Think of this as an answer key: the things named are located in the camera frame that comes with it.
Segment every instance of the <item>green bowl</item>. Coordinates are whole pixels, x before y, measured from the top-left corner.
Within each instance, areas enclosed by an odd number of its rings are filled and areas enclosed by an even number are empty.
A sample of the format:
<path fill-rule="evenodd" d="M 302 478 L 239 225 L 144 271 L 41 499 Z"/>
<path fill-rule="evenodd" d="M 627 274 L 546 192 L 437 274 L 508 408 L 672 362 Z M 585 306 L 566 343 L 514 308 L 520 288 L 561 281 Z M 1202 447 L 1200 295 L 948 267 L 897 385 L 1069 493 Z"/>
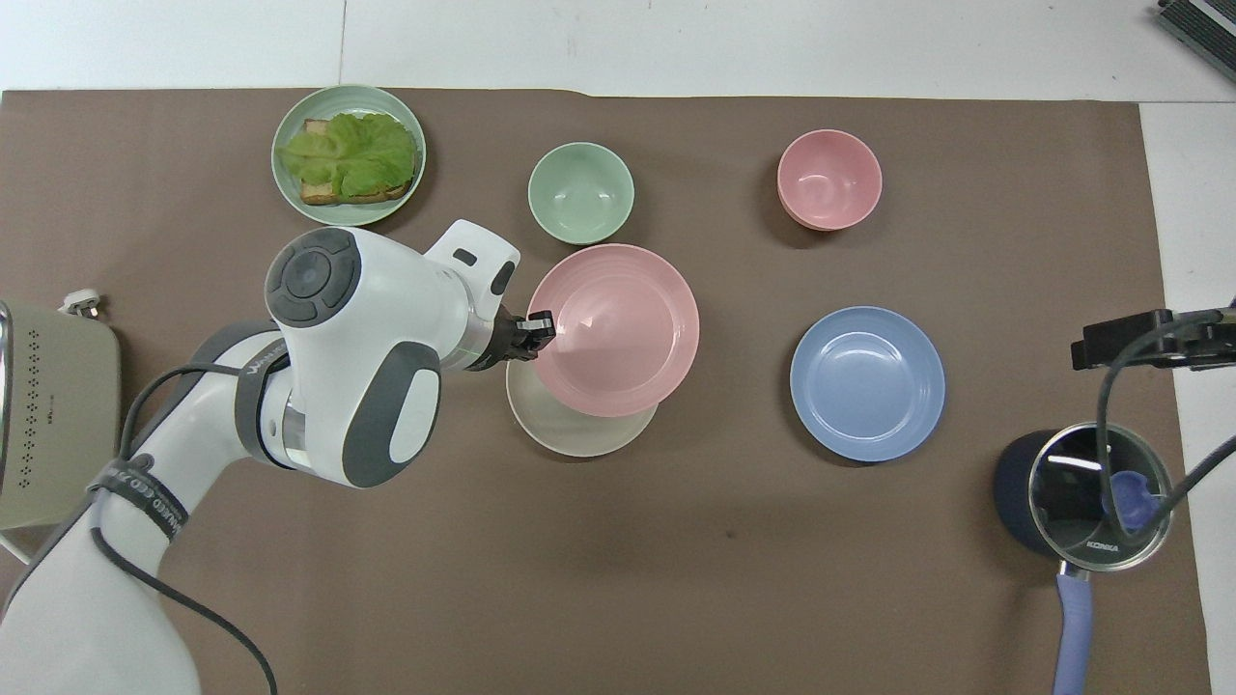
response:
<path fill-rule="evenodd" d="M 528 207 L 556 239 L 596 244 L 627 221 L 635 182 L 618 155 L 595 142 L 569 142 L 536 162 L 528 179 Z"/>

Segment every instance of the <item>pink plate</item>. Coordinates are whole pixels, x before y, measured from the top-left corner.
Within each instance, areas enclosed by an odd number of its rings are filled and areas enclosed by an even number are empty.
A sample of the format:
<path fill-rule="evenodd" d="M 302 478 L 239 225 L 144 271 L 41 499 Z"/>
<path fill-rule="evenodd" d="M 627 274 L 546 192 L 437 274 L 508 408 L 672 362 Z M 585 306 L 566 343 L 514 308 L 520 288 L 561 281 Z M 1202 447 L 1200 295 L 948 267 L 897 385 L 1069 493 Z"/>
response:
<path fill-rule="evenodd" d="M 700 312 L 679 271 L 625 244 L 577 251 L 541 279 L 529 310 L 554 312 L 557 336 L 533 362 L 567 407 L 617 418 L 677 388 L 700 345 Z"/>

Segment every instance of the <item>black cable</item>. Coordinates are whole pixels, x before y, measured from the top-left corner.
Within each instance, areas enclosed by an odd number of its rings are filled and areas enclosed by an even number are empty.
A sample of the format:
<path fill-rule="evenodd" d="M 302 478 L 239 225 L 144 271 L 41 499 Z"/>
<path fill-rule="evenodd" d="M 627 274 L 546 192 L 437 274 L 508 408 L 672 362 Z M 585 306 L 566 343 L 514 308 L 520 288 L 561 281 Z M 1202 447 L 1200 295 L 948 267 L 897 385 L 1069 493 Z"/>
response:
<path fill-rule="evenodd" d="M 154 380 L 151 381 L 146 386 L 146 388 L 143 388 L 141 393 L 137 394 L 136 398 L 133 398 L 133 404 L 130 406 L 129 413 L 125 416 L 125 425 L 120 432 L 120 446 L 119 446 L 120 460 L 127 461 L 129 459 L 132 458 L 133 430 L 137 427 L 137 417 L 141 413 L 142 406 L 146 404 L 146 401 L 150 399 L 151 394 L 154 393 L 154 391 L 158 390 L 159 386 L 166 383 L 172 377 L 194 372 L 214 372 L 214 373 L 237 376 L 240 373 L 240 370 L 235 367 L 216 365 L 214 362 L 189 362 L 187 365 L 182 365 L 179 367 L 168 370 L 161 373 L 159 376 L 154 377 Z M 95 492 L 95 502 L 94 502 L 95 505 L 99 503 L 98 496 L 99 491 Z M 248 649 L 248 653 L 252 654 L 255 659 L 257 659 L 257 664 L 258 667 L 262 668 L 262 674 L 266 676 L 266 684 L 269 688 L 271 695 L 278 695 L 279 689 L 274 683 L 274 672 L 271 669 L 269 662 L 266 660 L 266 655 L 262 654 L 262 650 L 258 649 L 257 644 L 255 644 L 253 641 L 248 638 L 248 636 L 241 632 L 239 627 L 227 622 L 227 620 L 220 616 L 219 613 L 211 611 L 210 608 L 203 606 L 201 603 L 194 601 L 193 599 L 185 596 L 184 594 L 180 594 L 168 584 L 161 581 L 158 578 L 147 574 L 145 570 L 142 570 L 137 565 L 125 559 L 124 555 L 117 553 L 116 549 L 108 543 L 108 540 L 103 537 L 103 529 L 99 527 L 100 523 L 96 512 L 94 524 L 90 527 L 90 538 L 94 540 L 94 545 L 99 549 L 99 552 L 103 553 L 103 555 L 108 558 L 108 560 L 110 560 L 111 564 L 114 564 L 125 574 L 150 586 L 154 591 L 158 591 L 163 596 L 167 596 L 168 599 L 176 601 L 177 603 L 180 603 L 185 608 L 189 608 L 190 611 L 198 613 L 199 616 L 209 620 L 210 622 L 221 627 L 227 634 L 232 636 L 232 638 L 240 642 L 246 649 Z"/>
<path fill-rule="evenodd" d="M 154 380 L 146 385 L 146 388 L 142 388 L 141 393 L 133 398 L 133 404 L 129 407 L 129 413 L 125 416 L 125 427 L 120 430 L 120 453 L 117 455 L 120 460 L 127 461 L 133 458 L 133 429 L 137 428 L 137 414 L 141 412 L 142 406 L 146 404 L 146 401 L 151 397 L 151 394 L 154 393 L 159 386 L 163 386 L 169 378 L 193 372 L 215 372 L 236 376 L 240 373 L 240 370 L 236 367 L 216 365 L 214 362 L 189 362 L 154 377 Z"/>
<path fill-rule="evenodd" d="M 1236 437 L 1232 437 L 1227 441 L 1222 443 L 1214 451 L 1206 455 L 1205 459 L 1198 464 L 1192 472 L 1175 486 L 1164 500 L 1159 502 L 1158 510 L 1151 516 L 1138 531 L 1130 533 L 1125 528 L 1125 522 L 1120 517 L 1120 507 L 1116 506 L 1115 495 L 1111 491 L 1111 455 L 1107 451 L 1107 402 L 1111 398 L 1111 387 L 1116 381 L 1116 376 L 1122 369 L 1128 366 L 1128 364 L 1137 357 L 1137 355 L 1148 348 L 1152 343 L 1162 339 L 1166 335 L 1170 335 L 1178 330 L 1190 328 L 1194 325 L 1201 325 L 1208 323 L 1216 323 L 1222 319 L 1222 313 L 1213 309 L 1206 312 L 1196 312 L 1185 315 L 1184 318 L 1177 319 L 1174 322 L 1166 323 L 1154 330 L 1147 331 L 1146 334 L 1138 336 L 1136 340 L 1125 346 L 1124 350 L 1116 355 L 1116 359 L 1111 361 L 1107 369 L 1106 376 L 1104 376 L 1103 385 L 1099 387 L 1099 407 L 1098 416 L 1095 417 L 1095 449 L 1099 463 L 1099 480 L 1103 490 L 1103 497 L 1107 502 L 1107 508 L 1111 510 L 1112 514 L 1116 517 L 1116 523 L 1112 524 L 1115 528 L 1116 537 L 1124 543 L 1140 543 L 1152 535 L 1158 528 L 1163 519 L 1172 512 L 1172 510 L 1184 500 L 1189 490 L 1193 490 L 1198 482 L 1201 481 L 1210 471 L 1215 469 L 1220 463 L 1222 463 L 1227 456 L 1236 451 Z"/>
<path fill-rule="evenodd" d="M 177 603 L 180 603 L 185 608 L 189 608 L 190 611 L 198 613 L 199 616 L 218 625 L 227 634 L 231 634 L 237 642 L 243 644 L 245 648 L 248 649 L 248 653 L 252 654 L 255 659 L 257 659 L 257 664 L 262 667 L 262 674 L 266 676 L 266 684 L 271 689 L 271 695 L 278 695 L 279 689 L 274 684 L 274 672 L 271 669 L 269 662 L 266 660 L 266 657 L 262 654 L 262 650 L 257 648 L 257 644 L 255 644 L 253 641 L 248 638 L 248 636 L 241 632 L 239 627 L 227 622 L 227 618 L 220 616 L 219 613 L 211 611 L 210 608 L 203 606 L 201 603 L 194 601 L 193 599 L 185 596 L 184 594 L 180 594 L 179 591 L 168 586 L 163 581 L 159 581 L 158 578 L 146 574 L 146 571 L 143 571 L 141 568 L 126 560 L 120 553 L 116 552 L 115 548 L 112 548 L 108 543 L 106 539 L 104 539 L 103 529 L 100 529 L 99 527 L 95 526 L 90 528 L 90 538 L 94 539 L 95 548 L 98 548 L 99 552 L 104 554 L 104 556 L 111 560 L 111 564 L 120 568 L 125 574 L 140 580 L 146 586 L 150 586 L 154 591 L 158 591 L 159 594 L 167 596 L 168 599 L 176 601 Z"/>

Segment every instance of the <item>blue plate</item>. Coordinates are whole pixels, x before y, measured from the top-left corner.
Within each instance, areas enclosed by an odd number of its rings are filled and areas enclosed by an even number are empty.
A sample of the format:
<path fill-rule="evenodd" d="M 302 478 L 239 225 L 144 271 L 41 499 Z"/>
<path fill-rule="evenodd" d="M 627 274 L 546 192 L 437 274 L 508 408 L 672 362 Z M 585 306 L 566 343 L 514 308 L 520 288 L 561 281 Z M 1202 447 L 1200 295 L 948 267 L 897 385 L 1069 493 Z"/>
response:
<path fill-rule="evenodd" d="M 879 307 L 819 319 L 798 341 L 790 393 L 812 437 L 857 461 L 922 444 L 944 409 L 944 365 L 917 325 Z"/>

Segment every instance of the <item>sandwich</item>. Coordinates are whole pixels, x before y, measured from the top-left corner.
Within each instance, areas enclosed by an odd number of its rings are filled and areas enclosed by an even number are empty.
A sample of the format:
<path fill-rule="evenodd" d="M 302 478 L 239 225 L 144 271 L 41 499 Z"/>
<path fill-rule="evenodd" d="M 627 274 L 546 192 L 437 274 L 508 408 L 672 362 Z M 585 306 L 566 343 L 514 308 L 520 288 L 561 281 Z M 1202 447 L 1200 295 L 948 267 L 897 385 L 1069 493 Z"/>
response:
<path fill-rule="evenodd" d="M 300 199 L 309 205 L 394 200 L 415 173 L 415 143 L 387 114 L 305 119 L 304 130 L 276 152 L 300 179 Z"/>

